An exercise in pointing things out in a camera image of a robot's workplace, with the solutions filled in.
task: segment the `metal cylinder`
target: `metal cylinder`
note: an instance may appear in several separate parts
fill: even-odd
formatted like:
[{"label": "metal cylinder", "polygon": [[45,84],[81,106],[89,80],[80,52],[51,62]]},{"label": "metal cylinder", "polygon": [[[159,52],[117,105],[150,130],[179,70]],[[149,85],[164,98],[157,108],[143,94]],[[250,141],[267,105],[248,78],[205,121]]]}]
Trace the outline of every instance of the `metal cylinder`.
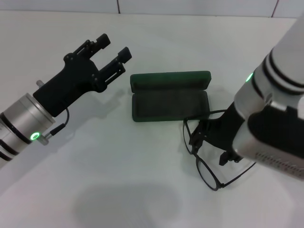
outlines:
[{"label": "metal cylinder", "polygon": [[30,95],[25,94],[0,115],[0,168],[22,152],[55,120]]}]

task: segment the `green indicator light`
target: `green indicator light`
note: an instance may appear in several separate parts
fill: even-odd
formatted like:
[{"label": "green indicator light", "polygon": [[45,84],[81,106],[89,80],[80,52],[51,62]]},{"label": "green indicator light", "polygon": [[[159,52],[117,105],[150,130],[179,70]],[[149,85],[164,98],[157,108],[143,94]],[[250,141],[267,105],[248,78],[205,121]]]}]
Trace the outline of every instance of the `green indicator light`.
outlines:
[{"label": "green indicator light", "polygon": [[33,134],[30,136],[30,139],[31,139],[31,140],[35,140],[35,139],[39,138],[39,136],[40,136],[40,133],[39,133],[39,132],[35,132],[35,133],[33,133]]},{"label": "green indicator light", "polygon": [[252,75],[253,75],[253,73],[251,73],[251,74],[249,75],[249,77],[247,78],[246,82],[249,81],[249,80],[251,79]]}]

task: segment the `black eyeglass frame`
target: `black eyeglass frame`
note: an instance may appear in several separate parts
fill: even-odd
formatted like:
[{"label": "black eyeglass frame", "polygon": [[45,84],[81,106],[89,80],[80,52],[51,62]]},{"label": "black eyeglass frame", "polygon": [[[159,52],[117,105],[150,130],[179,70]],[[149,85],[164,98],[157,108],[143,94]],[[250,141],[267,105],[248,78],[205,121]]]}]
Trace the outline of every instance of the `black eyeglass frame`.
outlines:
[{"label": "black eyeglass frame", "polygon": [[[237,177],[235,177],[235,178],[232,179],[231,181],[229,181],[229,182],[227,182],[226,184],[224,184],[224,183],[221,183],[221,182],[219,181],[219,179],[216,177],[216,175],[215,175],[214,172],[210,169],[210,167],[206,164],[206,162],[205,162],[203,159],[201,159],[201,158],[197,155],[197,151],[195,151],[195,150],[189,151],[189,149],[188,149],[188,147],[187,147],[186,139],[185,139],[185,132],[184,132],[184,129],[185,129],[185,127],[186,127],[187,132],[188,132],[188,134],[189,134],[189,138],[190,138],[188,144],[191,145],[191,132],[190,132],[189,126],[188,126],[188,124],[187,124],[188,120],[197,119],[198,117],[209,116],[209,115],[215,114],[215,113],[223,113],[223,112],[225,112],[225,111],[226,111],[226,110],[211,111],[211,112],[205,113],[205,114],[200,115],[200,116],[192,116],[192,117],[185,118],[185,119],[183,120],[183,129],[182,129],[182,133],[183,133],[183,137],[184,137],[184,142],[185,142],[185,145],[186,145],[186,149],[187,149],[187,151],[189,152],[189,154],[192,154],[192,155],[195,156],[195,158],[196,158],[196,168],[198,169],[198,172],[199,172],[199,174],[200,174],[200,177],[201,177],[201,178],[203,179],[203,181],[207,184],[207,186],[208,186],[211,190],[213,190],[213,191],[217,191],[217,190],[222,189],[222,188],[228,186],[229,184],[233,183],[234,181],[236,181],[237,179],[239,179],[244,173],[246,173],[248,170],[250,170],[250,169],[256,164],[256,163],[253,163],[249,168],[247,168],[247,169],[246,169],[244,172],[242,172],[240,175],[238,175]],[[200,172],[199,162],[201,162],[201,163],[207,168],[207,170],[210,172],[210,174],[212,175],[212,177],[213,177],[213,179],[214,179],[214,181],[215,181],[215,183],[216,183],[216,187],[215,187],[215,188],[211,187],[211,186],[205,181],[205,179],[203,178],[203,176],[202,176],[202,174],[201,174],[201,172]]]}]

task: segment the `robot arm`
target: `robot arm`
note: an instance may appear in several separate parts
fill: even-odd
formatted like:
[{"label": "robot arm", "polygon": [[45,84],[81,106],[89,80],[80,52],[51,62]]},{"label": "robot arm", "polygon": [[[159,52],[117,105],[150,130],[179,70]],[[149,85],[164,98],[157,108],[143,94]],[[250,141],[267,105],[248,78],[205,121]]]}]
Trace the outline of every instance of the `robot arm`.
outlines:
[{"label": "robot arm", "polygon": [[255,69],[227,111],[200,121],[191,136],[192,153],[207,141],[225,150],[220,165],[246,157],[304,179],[304,120],[298,117],[304,93],[303,40],[304,16]]},{"label": "robot arm", "polygon": [[42,135],[55,122],[53,117],[66,110],[88,91],[103,92],[118,76],[125,72],[123,66],[131,59],[127,47],[101,70],[90,58],[110,44],[106,34],[96,42],[87,40],[75,52],[64,57],[64,69],[47,83],[38,83],[39,89],[31,96],[26,94],[0,115],[0,167],[9,162],[34,140],[43,145],[49,137],[65,124]]}]

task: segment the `white wall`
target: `white wall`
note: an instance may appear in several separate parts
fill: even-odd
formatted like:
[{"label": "white wall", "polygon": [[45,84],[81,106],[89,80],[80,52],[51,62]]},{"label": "white wall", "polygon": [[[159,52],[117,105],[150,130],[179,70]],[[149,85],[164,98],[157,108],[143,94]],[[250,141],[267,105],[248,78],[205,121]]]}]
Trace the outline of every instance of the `white wall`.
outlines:
[{"label": "white wall", "polygon": [[0,10],[118,13],[116,0],[0,0]]},{"label": "white wall", "polygon": [[304,0],[280,0],[274,17],[297,18],[304,11]]},{"label": "white wall", "polygon": [[[270,17],[277,0],[119,0],[121,13]],[[118,13],[117,0],[0,0],[0,10]]]},{"label": "white wall", "polygon": [[122,13],[271,17],[276,0],[120,0]]}]

